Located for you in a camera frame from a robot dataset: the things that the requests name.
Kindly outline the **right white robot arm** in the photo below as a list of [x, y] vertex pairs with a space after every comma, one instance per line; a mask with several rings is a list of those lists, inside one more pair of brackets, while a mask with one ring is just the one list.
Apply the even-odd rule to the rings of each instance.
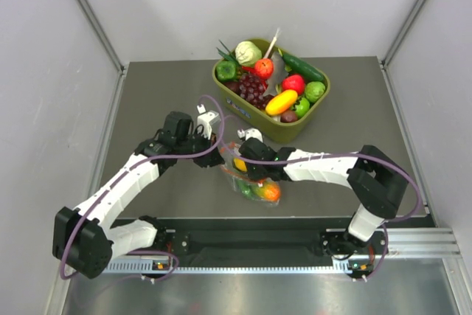
[[292, 147], [278, 151], [256, 138], [238, 148], [253, 181], [315, 181], [336, 184], [352, 190], [360, 205], [340, 241], [328, 242], [326, 252], [350, 256], [364, 251], [375, 230], [396, 218], [409, 184], [406, 173], [373, 145], [359, 152], [336, 156], [309, 153]]

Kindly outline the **clear zip top bag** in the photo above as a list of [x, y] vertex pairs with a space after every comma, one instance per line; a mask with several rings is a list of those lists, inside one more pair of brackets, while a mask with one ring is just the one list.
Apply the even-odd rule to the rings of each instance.
[[221, 156], [223, 157], [224, 159], [224, 163], [220, 166], [221, 168], [221, 171], [224, 173], [224, 175], [226, 176], [230, 186], [232, 187], [232, 189], [241, 194], [239, 189], [237, 188], [237, 180], [242, 180], [242, 181], [245, 181], [247, 184], [250, 184], [251, 185], [251, 188], [252, 188], [252, 191], [253, 191], [253, 195], [254, 195], [254, 198], [253, 199], [248, 199], [248, 200], [251, 200], [251, 201], [258, 201], [258, 202], [261, 202], [261, 203], [265, 203], [267, 205], [271, 205], [271, 206], [276, 206], [278, 205], [278, 203], [280, 202], [280, 200], [278, 202], [269, 202], [269, 201], [264, 201], [262, 200], [261, 198], [257, 197], [255, 194], [254, 194], [254, 188], [259, 185], [259, 186], [262, 186], [263, 184], [277, 184], [279, 186], [279, 184], [275, 181], [272, 181], [271, 179], [263, 179], [263, 180], [259, 180], [259, 181], [252, 181], [247, 175], [246, 173], [243, 173], [243, 172], [240, 172], [238, 170], [236, 170], [233, 166], [233, 158], [237, 158], [235, 155], [238, 154], [238, 148], [239, 148], [239, 144], [235, 143], [235, 142], [230, 142], [229, 145], [227, 147], [222, 147], [220, 148], [220, 154]]

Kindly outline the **yellow fake lemon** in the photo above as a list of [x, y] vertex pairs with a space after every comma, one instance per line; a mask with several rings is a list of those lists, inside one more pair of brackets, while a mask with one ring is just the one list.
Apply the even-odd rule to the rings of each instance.
[[246, 163], [239, 158], [233, 158], [233, 166], [236, 170], [240, 172], [243, 172], [243, 173], [247, 172]]

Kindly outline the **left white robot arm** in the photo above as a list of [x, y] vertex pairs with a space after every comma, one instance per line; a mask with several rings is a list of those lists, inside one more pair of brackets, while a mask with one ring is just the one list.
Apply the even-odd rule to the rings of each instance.
[[169, 113], [163, 127], [138, 145], [115, 176], [75, 208], [64, 207], [56, 214], [52, 253], [60, 261], [62, 279], [70, 277], [67, 267], [94, 279], [117, 257], [138, 249], [154, 254], [165, 249], [164, 227], [154, 218], [113, 224], [146, 186], [178, 160], [191, 159], [200, 167], [223, 163], [214, 132], [221, 116], [202, 106], [198, 112], [196, 119], [178, 111]]

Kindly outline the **red fake tomato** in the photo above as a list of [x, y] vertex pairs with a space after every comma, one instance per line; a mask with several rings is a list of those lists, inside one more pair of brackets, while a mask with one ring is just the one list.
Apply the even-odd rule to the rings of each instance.
[[262, 80], [267, 80], [274, 72], [274, 63], [270, 58], [258, 60], [254, 65], [255, 74]]

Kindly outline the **orange green fake mango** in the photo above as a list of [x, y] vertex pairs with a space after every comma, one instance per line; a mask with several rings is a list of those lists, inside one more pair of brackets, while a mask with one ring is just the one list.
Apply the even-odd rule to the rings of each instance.
[[280, 199], [281, 191], [277, 184], [263, 184], [262, 186], [257, 185], [254, 188], [254, 194], [264, 201], [278, 202]]

